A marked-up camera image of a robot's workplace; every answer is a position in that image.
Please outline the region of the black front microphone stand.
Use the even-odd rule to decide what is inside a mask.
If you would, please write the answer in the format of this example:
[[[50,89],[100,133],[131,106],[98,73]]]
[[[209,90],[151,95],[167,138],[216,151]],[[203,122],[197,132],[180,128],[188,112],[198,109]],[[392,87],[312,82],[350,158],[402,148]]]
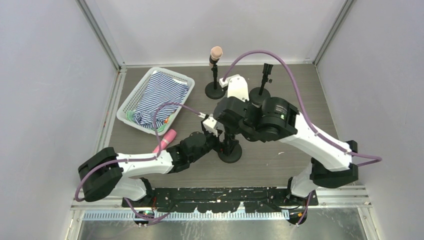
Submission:
[[[240,142],[236,139],[236,135],[224,132],[224,139],[220,142],[218,157],[227,164],[233,164],[240,160],[243,149]]]

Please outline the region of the pink microphone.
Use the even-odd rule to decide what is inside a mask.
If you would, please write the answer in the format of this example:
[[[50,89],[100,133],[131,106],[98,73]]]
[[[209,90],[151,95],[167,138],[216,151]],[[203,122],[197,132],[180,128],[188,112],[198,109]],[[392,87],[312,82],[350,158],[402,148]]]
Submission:
[[[165,149],[177,136],[177,132],[174,129],[170,129],[163,136],[158,146],[153,150],[153,153],[158,153]]]

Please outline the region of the beige microphone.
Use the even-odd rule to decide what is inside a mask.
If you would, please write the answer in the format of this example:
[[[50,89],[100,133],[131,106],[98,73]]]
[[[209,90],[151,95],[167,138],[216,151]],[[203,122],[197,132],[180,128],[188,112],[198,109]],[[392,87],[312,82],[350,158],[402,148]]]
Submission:
[[[209,65],[210,66],[214,66],[218,63],[218,61],[220,60],[220,58],[223,55],[223,50],[220,46],[214,46],[211,50],[210,50],[210,55],[209,55]]]

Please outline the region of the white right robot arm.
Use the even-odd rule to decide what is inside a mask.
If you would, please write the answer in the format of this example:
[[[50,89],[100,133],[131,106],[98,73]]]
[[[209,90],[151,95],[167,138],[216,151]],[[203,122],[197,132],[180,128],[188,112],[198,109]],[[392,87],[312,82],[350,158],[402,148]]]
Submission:
[[[359,168],[349,154],[357,151],[357,143],[319,133],[294,105],[282,98],[267,98],[257,107],[234,96],[224,97],[215,107],[213,118],[225,132],[242,135],[247,141],[278,141],[308,154],[310,163],[288,181],[291,196],[306,198],[317,187],[335,189],[359,178]]]

